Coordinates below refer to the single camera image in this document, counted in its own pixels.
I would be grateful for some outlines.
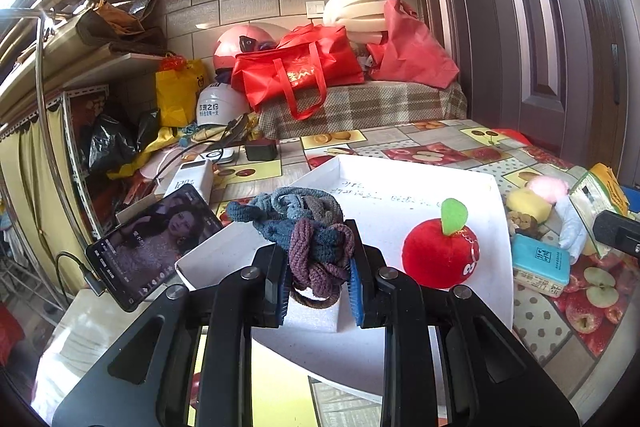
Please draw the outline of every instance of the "white tray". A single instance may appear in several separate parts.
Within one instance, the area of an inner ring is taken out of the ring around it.
[[[339,155],[293,185],[333,194],[344,217],[356,220],[363,243],[379,248],[386,264],[399,269],[402,243],[409,231],[424,220],[439,217],[439,204],[446,198],[462,201],[469,211],[467,224],[478,236],[480,246],[478,267],[466,284],[511,328],[511,246],[502,198],[490,174]],[[266,244],[250,223],[232,223],[180,259],[176,269],[190,289],[217,284],[229,273],[251,264],[255,251]],[[385,331],[355,326],[346,288],[340,301],[335,333],[255,328],[254,338],[320,380],[359,396],[379,397],[383,392]],[[290,301],[289,313],[295,312],[292,304]],[[444,406],[440,359],[431,330],[438,402]]]

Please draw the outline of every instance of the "yellow plush toy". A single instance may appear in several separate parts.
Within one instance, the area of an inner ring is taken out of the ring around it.
[[[509,210],[529,214],[539,223],[544,223],[548,219],[552,207],[530,188],[519,188],[510,192],[506,205]]]

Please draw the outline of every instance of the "pink helmet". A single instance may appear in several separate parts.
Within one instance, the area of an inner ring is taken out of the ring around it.
[[[228,29],[213,45],[213,67],[216,70],[221,68],[233,68],[236,63],[236,55],[242,53],[240,48],[240,37],[248,37],[255,41],[253,49],[245,51],[258,51],[265,49],[262,45],[265,43],[273,44],[271,48],[275,47],[273,37],[269,35],[265,30],[258,28],[258,26],[252,26],[251,24],[241,24]]]

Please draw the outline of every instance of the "white charger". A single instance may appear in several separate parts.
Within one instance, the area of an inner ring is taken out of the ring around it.
[[[209,204],[213,187],[213,163],[206,158],[199,157],[193,162],[180,165],[164,195],[168,196],[187,183],[193,185],[202,199]]]

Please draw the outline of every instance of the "phone screen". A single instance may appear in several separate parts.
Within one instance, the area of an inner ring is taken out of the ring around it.
[[[221,229],[193,185],[183,185],[90,245],[86,257],[121,308],[133,311],[180,257]]]

